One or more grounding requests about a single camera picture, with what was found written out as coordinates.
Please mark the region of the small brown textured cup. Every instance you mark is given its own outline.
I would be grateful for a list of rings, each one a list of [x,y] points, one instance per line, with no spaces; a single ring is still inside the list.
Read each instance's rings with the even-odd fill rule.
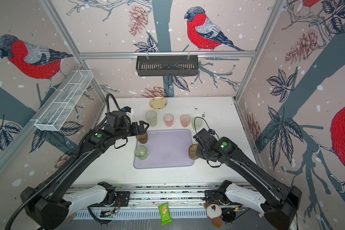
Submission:
[[[137,136],[136,136],[136,139],[137,139],[137,141],[138,141],[139,143],[141,143],[141,144],[146,144],[147,141],[148,141],[148,133],[146,132],[146,133],[144,133],[144,134],[142,134],[142,135],[137,135]]]

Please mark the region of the dark olive cup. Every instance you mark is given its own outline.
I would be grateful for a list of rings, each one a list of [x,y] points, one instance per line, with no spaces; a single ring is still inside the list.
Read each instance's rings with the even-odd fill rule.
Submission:
[[[196,151],[197,151],[198,145],[197,144],[192,144],[189,149],[188,149],[188,156],[192,160],[197,160],[199,157],[196,156]]]

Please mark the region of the tall pale green cup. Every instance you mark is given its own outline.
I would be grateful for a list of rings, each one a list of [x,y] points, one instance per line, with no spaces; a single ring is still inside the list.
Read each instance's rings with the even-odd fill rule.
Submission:
[[[148,111],[145,114],[146,122],[149,124],[151,127],[157,126],[157,113],[155,111]]]

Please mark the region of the small green ribbed cup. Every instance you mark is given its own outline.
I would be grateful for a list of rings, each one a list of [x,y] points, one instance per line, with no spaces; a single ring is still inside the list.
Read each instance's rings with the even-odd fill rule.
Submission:
[[[135,148],[135,151],[134,151],[134,154],[135,154],[135,157],[139,160],[145,160],[147,159],[147,148],[143,145],[141,146],[138,146]]]

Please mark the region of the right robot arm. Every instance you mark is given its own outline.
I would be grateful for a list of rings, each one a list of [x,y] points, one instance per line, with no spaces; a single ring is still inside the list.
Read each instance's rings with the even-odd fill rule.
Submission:
[[[270,176],[250,160],[230,139],[217,140],[211,129],[202,129],[193,138],[198,143],[196,156],[209,162],[220,162],[232,168],[255,190],[242,188],[225,180],[215,192],[214,200],[223,205],[238,203],[264,215],[277,230],[288,230],[297,216],[302,192]]]

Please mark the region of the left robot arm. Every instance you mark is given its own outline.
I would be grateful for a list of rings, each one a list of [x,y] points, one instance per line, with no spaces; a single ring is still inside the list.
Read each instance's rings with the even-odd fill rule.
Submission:
[[[66,218],[70,201],[63,196],[85,169],[117,140],[145,134],[149,123],[131,122],[126,112],[107,113],[101,124],[86,133],[75,154],[37,187],[27,187],[20,195],[20,210],[45,230],[53,230]]]

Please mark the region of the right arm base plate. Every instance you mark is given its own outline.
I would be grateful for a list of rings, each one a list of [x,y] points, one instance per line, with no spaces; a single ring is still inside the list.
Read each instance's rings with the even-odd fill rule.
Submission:
[[[242,204],[230,201],[223,192],[217,190],[205,190],[204,194],[204,200],[209,204],[215,203],[219,206],[242,207]]]

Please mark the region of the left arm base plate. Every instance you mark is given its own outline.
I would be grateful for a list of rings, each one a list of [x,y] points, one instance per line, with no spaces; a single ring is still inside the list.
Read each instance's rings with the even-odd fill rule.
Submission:
[[[128,191],[116,191],[113,195],[107,194],[105,199],[101,203],[91,205],[92,208],[103,207],[127,207],[129,203],[130,192]]]

